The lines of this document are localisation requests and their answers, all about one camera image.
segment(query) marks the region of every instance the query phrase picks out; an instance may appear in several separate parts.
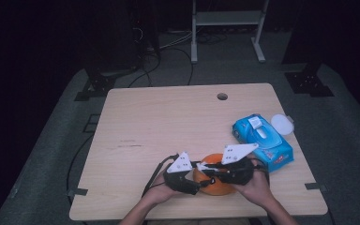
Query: blue tissue box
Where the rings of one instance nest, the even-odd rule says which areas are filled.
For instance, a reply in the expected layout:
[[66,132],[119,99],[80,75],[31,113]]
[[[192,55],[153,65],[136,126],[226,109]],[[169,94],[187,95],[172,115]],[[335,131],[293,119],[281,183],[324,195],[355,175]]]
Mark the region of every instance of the blue tissue box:
[[293,161],[293,149],[259,114],[240,119],[232,126],[232,134],[240,143],[257,143],[253,151],[273,172]]

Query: forearm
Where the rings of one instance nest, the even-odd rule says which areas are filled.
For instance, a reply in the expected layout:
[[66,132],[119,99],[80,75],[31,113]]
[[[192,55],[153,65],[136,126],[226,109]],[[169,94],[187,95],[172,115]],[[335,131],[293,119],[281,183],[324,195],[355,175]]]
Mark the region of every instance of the forearm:
[[277,225],[297,225],[296,220],[286,211],[286,209],[277,200],[262,207],[273,219]]
[[123,225],[140,225],[144,222],[147,214],[156,206],[156,204],[141,199],[127,215],[122,219],[120,224]]

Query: gray floor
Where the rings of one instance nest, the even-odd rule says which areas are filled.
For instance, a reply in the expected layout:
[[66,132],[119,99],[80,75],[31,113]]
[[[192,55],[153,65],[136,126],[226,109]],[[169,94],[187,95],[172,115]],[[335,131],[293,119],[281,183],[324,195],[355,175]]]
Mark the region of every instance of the gray floor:
[[[266,63],[258,63],[249,39],[251,34],[228,35],[215,45],[199,45],[199,62],[194,65],[191,85],[221,83],[271,83],[286,114],[295,123],[295,135],[318,183],[325,185],[323,196],[336,224],[360,224],[360,106],[335,71],[323,65],[322,82],[334,97],[294,94],[284,72],[303,65],[280,64],[290,33],[263,33],[262,50]],[[160,36],[161,45],[175,36]],[[189,45],[175,48],[189,54]],[[145,68],[157,59],[148,57]],[[187,56],[177,50],[162,52],[159,67],[150,73],[153,86],[186,85],[191,73]],[[142,71],[118,79],[115,88],[124,88]],[[0,224],[77,224],[68,217],[66,181],[71,160],[90,137],[83,132],[89,116],[100,113],[104,97],[74,101],[87,76],[83,70],[58,101],[22,174],[0,211]],[[146,77],[132,87],[148,86]],[[77,187],[90,141],[81,148],[69,173],[69,188]],[[332,224],[329,215],[297,217],[302,224]],[[115,221],[87,221],[87,224],[115,224]]]

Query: white lid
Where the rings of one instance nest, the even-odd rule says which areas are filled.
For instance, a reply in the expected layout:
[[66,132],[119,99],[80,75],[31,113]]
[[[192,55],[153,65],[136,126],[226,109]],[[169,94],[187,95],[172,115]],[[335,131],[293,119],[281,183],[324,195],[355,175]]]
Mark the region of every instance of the white lid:
[[288,135],[294,130],[293,123],[283,114],[275,114],[271,118],[271,125],[281,135]]

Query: table top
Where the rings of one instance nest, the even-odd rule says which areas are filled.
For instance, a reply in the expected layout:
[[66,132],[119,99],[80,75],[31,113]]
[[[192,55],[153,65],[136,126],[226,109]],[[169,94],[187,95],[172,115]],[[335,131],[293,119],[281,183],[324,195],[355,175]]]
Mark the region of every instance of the table top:
[[[228,98],[220,100],[218,94]],[[111,90],[78,185],[88,191],[75,196],[69,216],[73,220],[122,219],[141,198],[159,162],[183,151],[194,161],[222,153],[226,144],[238,144],[232,135],[235,121],[253,113],[268,121],[284,113],[271,84]],[[274,195],[291,215],[325,214],[321,192],[305,187],[316,181],[299,143],[293,133],[284,138],[293,147],[294,162],[270,173]],[[266,213],[239,193],[209,196],[199,192],[171,198],[147,219],[261,216]]]

